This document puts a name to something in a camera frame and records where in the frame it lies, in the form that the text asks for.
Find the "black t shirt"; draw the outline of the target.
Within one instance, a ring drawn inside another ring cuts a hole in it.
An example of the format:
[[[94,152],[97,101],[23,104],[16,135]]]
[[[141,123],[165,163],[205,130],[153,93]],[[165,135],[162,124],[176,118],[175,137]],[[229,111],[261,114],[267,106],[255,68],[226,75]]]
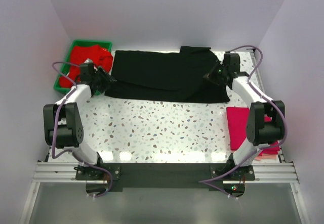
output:
[[[208,47],[182,46],[177,53],[118,50],[111,72],[116,82],[105,95],[179,103],[227,103],[230,98],[226,87],[204,78],[219,62]]]

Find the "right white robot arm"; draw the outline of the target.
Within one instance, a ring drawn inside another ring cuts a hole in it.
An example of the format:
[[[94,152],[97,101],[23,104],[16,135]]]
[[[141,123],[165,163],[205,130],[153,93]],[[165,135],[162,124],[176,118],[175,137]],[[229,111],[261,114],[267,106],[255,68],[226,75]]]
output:
[[[233,52],[226,52],[223,61],[204,76],[215,85],[230,88],[249,107],[246,138],[229,156],[222,169],[222,176],[231,174],[240,167],[250,166],[262,150],[287,137],[284,103],[264,94],[252,82],[251,77],[251,74],[240,70],[240,56]]]

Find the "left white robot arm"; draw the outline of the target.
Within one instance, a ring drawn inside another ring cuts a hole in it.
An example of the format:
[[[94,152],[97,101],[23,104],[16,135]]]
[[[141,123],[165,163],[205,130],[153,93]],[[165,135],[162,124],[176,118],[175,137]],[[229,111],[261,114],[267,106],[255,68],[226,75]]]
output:
[[[69,65],[80,70],[79,82],[72,80],[70,91],[61,100],[43,107],[45,141],[51,147],[52,159],[69,153],[82,167],[99,168],[102,164],[99,153],[84,142],[79,107],[96,92],[104,93],[116,80],[90,59],[80,65]]]

